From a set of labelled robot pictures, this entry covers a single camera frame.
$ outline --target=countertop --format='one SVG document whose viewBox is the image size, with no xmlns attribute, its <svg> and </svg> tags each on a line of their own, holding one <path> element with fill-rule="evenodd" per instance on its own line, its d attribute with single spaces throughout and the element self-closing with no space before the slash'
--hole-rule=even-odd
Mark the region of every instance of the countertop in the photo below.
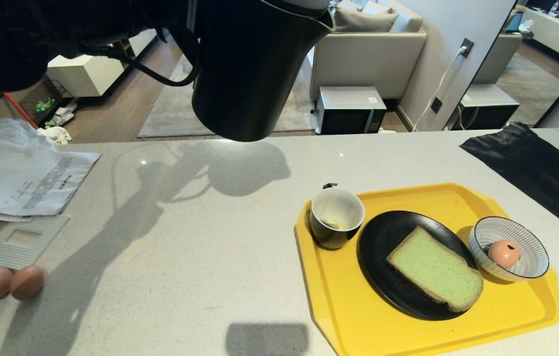
<svg viewBox="0 0 559 356">
<path fill-rule="evenodd" d="M 489 132 L 62 147 L 103 155 L 38 260 L 42 294 L 0 300 L 0 355 L 333 356 L 293 235 L 328 182 L 465 185 L 539 237 L 559 280 L 559 219 L 458 147 Z M 559 148 L 559 129 L 536 132 Z M 559 355 L 559 323 L 451 354 Z"/>
</svg>

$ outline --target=rug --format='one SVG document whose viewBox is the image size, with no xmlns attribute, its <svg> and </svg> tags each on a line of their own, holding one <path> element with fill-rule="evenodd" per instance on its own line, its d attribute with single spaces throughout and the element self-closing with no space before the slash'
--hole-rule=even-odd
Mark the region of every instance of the rug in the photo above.
<svg viewBox="0 0 559 356">
<path fill-rule="evenodd" d="M 520 106 L 508 122 L 536 124 L 559 96 L 559 79 L 515 53 L 499 77 L 497 86 Z"/>
<path fill-rule="evenodd" d="M 173 70 L 170 79 L 180 81 L 191 71 L 191 63 L 184 56 Z M 171 137 L 214 135 L 198 120 L 191 107 L 193 86 L 166 86 L 154 104 L 138 137 Z M 313 104 L 306 90 L 306 82 L 299 72 L 293 90 L 282 110 L 275 132 L 310 131 L 317 127 L 317 116 L 310 114 Z"/>
</svg>

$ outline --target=white bowl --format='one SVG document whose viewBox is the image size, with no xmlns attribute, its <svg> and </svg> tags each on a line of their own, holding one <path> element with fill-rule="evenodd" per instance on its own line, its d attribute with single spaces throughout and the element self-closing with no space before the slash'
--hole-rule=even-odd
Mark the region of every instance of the white bowl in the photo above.
<svg viewBox="0 0 559 356">
<path fill-rule="evenodd" d="M 521 257 L 516 265 L 505 269 L 488 257 L 488 250 L 499 240 L 509 240 L 519 247 Z M 550 257 L 541 241 L 520 224 L 503 217 L 485 217 L 471 231 L 470 248 L 476 263 L 491 275 L 506 281 L 528 281 L 544 275 L 550 268 Z"/>
</svg>

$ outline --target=sofa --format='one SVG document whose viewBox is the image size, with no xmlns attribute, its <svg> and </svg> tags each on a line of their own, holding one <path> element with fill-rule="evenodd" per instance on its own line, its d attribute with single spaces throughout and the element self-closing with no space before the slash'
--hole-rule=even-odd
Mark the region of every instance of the sofa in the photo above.
<svg viewBox="0 0 559 356">
<path fill-rule="evenodd" d="M 512 22 L 512 19 L 516 16 L 517 12 L 517 9 L 510 12 L 508 19 L 503 24 L 501 33 L 494 41 L 494 44 L 492 45 L 490 51 L 488 51 L 481 67 L 479 67 L 475 78 L 473 78 L 473 84 L 497 83 L 499 77 L 512 60 L 512 57 L 514 57 L 516 50 L 523 41 L 523 35 L 518 32 L 508 34 L 506 31 L 508 24 Z"/>
<path fill-rule="evenodd" d="M 399 14 L 390 32 L 332 33 L 306 56 L 302 72 L 313 101 L 321 86 L 374 86 L 383 99 L 404 94 L 427 39 L 422 30 L 406 29 L 410 23 L 420 27 L 422 18 L 392 0 L 377 3 Z"/>
</svg>

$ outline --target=microwave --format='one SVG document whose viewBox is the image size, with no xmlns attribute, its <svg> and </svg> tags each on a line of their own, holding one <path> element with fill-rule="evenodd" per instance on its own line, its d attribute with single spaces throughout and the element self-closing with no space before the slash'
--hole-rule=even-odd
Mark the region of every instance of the microwave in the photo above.
<svg viewBox="0 0 559 356">
<path fill-rule="evenodd" d="M 449 130 L 488 130 L 503 128 L 519 103 L 496 84 L 471 84 L 459 108 L 455 108 L 446 124 Z"/>
<path fill-rule="evenodd" d="M 386 111 L 374 87 L 320 87 L 315 131 L 319 135 L 377 134 Z"/>
</svg>

